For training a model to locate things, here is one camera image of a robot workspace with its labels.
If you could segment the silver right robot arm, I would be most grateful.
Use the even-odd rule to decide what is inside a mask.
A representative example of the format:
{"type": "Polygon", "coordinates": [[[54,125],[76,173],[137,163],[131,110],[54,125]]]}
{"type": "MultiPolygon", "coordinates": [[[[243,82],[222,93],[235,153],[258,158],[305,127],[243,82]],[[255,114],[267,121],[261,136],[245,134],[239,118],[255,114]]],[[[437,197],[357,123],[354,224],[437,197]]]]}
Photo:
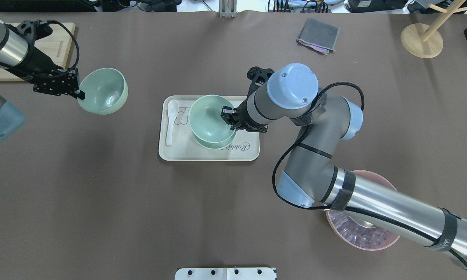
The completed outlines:
{"type": "Polygon", "coordinates": [[[337,167],[332,157],[363,123],[364,105],[321,88],[315,73],[301,63],[277,71],[253,67],[251,87],[238,107],[224,106],[221,117],[232,130],[264,133],[283,117],[300,126],[297,139],[273,188],[284,202],[308,210],[344,212],[394,232],[427,249],[447,254],[467,270],[467,218],[434,207],[390,187],[337,167]]]}

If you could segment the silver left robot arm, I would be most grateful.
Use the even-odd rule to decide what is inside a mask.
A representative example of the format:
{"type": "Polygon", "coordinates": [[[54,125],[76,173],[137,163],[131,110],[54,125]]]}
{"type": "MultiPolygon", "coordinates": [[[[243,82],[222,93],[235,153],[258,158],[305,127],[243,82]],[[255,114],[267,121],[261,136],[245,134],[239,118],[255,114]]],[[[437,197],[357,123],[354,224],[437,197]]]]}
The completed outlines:
{"type": "MultiPolygon", "coordinates": [[[[37,40],[52,34],[51,24],[66,28],[54,20],[23,21],[17,26],[0,22],[0,68],[32,84],[34,92],[84,100],[78,62],[64,69],[35,46],[37,40]]],[[[15,133],[25,120],[25,115],[0,95],[0,142],[15,133]]]]}

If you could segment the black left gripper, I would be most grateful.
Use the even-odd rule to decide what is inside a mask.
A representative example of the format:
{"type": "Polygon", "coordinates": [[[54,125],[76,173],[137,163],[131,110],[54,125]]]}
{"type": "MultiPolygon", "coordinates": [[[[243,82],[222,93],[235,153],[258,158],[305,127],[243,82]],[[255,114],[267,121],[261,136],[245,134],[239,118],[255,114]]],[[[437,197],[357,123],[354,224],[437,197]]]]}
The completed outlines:
{"type": "Polygon", "coordinates": [[[84,100],[86,94],[79,90],[79,73],[76,65],[79,61],[79,45],[73,34],[59,21],[23,21],[16,27],[6,24],[10,34],[17,34],[27,42],[26,57],[17,66],[6,69],[11,74],[33,84],[35,92],[49,95],[70,95],[84,100]],[[51,24],[61,26],[73,39],[76,46],[74,65],[63,69],[54,64],[52,59],[35,47],[35,42],[52,34],[51,24]]]}

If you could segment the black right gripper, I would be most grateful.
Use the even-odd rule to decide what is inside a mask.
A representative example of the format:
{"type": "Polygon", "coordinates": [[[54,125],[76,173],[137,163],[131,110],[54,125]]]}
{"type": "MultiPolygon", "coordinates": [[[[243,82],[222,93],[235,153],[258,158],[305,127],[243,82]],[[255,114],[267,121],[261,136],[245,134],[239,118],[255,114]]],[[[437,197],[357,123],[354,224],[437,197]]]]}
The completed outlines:
{"type": "Polygon", "coordinates": [[[253,120],[248,113],[248,101],[254,100],[254,93],[265,84],[274,74],[270,68],[252,67],[247,72],[247,78],[251,80],[246,99],[236,108],[223,106],[220,116],[230,126],[232,131],[246,130],[247,132],[265,133],[268,125],[260,124],[253,120]]]}

